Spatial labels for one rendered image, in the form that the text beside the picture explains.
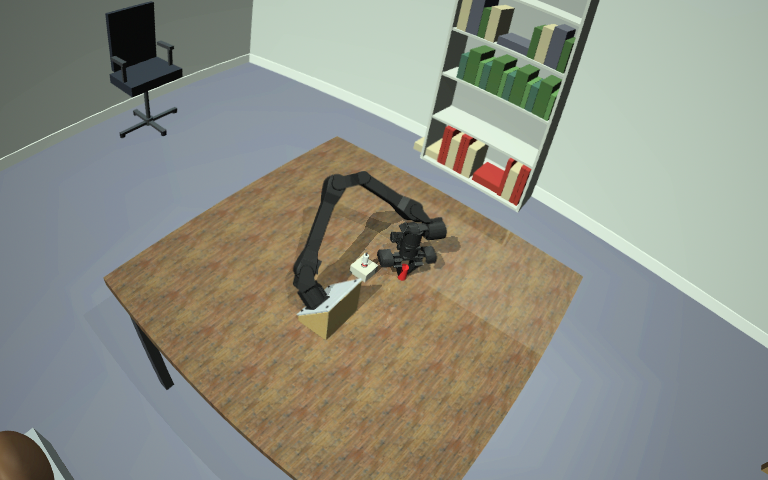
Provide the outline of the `red marker cap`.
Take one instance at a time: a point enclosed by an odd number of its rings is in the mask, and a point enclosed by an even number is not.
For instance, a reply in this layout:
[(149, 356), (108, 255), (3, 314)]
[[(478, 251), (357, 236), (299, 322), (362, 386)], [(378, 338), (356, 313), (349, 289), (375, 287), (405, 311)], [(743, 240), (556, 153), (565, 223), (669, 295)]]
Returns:
[(409, 270), (409, 266), (407, 264), (402, 264), (402, 266), (403, 267), (402, 267), (400, 275), (398, 276), (398, 279), (401, 280), (401, 281), (404, 281), (404, 280), (406, 280), (407, 273), (408, 273), (408, 270)]

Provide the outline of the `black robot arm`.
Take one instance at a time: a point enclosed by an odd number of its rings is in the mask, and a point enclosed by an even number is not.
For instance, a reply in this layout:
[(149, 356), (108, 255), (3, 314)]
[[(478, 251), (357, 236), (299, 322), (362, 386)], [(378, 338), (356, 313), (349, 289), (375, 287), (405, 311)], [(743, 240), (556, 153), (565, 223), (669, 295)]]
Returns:
[(321, 284), (314, 280), (315, 273), (318, 274), (318, 269), (322, 263), (318, 260), (318, 251), (335, 205), (346, 188), (358, 185), (390, 204), (403, 219), (414, 221), (400, 224), (401, 232), (391, 232), (390, 240), (392, 243), (397, 243), (397, 250), (399, 250), (399, 246), (401, 247), (401, 236), (403, 236), (403, 241), (410, 246), (419, 245), (422, 236), (428, 241), (446, 237), (447, 228), (442, 217), (430, 219), (420, 202), (397, 193), (369, 175), (368, 172), (360, 171), (346, 176), (333, 174), (326, 177), (321, 191), (321, 203), (305, 248), (293, 265), (295, 273), (293, 286), (299, 290), (297, 293), (306, 305), (306, 310), (315, 310), (330, 298)]

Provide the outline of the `white square block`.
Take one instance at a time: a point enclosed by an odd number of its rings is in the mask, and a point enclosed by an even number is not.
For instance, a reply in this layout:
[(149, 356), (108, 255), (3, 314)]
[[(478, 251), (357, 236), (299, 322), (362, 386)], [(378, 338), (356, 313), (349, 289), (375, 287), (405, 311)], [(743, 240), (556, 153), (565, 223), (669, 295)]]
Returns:
[(362, 267), (363, 256), (350, 265), (350, 273), (356, 276), (365, 283), (375, 273), (377, 273), (378, 265), (368, 259), (367, 267)]

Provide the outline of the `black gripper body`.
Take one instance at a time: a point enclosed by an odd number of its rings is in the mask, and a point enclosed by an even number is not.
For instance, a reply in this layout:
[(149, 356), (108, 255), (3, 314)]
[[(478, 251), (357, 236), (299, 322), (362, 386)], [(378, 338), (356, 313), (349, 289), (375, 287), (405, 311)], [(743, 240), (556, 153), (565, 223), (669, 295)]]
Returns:
[[(403, 241), (401, 236), (401, 247), (399, 246), (399, 252), (392, 254), (390, 249), (381, 249), (377, 252), (377, 257), (382, 268), (392, 267), (393, 265), (401, 265), (402, 260), (415, 260), (415, 262), (422, 262), (423, 257), (426, 257), (427, 264), (435, 264), (437, 254), (433, 246), (420, 247), (407, 245)], [(422, 252), (421, 252), (422, 251)]]

